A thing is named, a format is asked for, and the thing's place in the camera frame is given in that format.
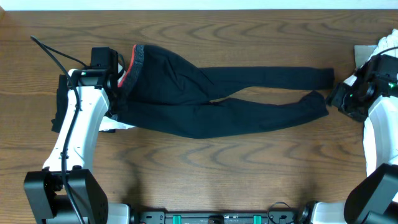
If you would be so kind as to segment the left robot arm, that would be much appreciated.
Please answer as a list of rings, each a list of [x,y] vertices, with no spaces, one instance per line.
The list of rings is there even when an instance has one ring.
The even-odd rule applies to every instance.
[[[90,65],[67,78],[68,106],[57,142],[24,191],[37,223],[130,223],[131,209],[111,203],[93,176],[100,124],[117,93],[119,55],[94,47]]]

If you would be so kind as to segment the black leggings with red waistband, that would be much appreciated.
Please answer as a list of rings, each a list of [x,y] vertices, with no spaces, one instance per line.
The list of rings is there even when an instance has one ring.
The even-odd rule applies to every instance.
[[[322,90],[332,88],[331,68],[198,68],[154,45],[135,45],[119,82],[115,120],[187,138],[205,139],[289,128],[328,114]],[[261,104],[233,98],[248,87],[305,90],[298,102]]]

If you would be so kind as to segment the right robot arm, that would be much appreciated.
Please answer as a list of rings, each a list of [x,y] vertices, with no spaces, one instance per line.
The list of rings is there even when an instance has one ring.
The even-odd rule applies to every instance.
[[[364,123],[367,177],[344,202],[307,205],[300,223],[397,223],[397,58],[382,51],[326,102]]]

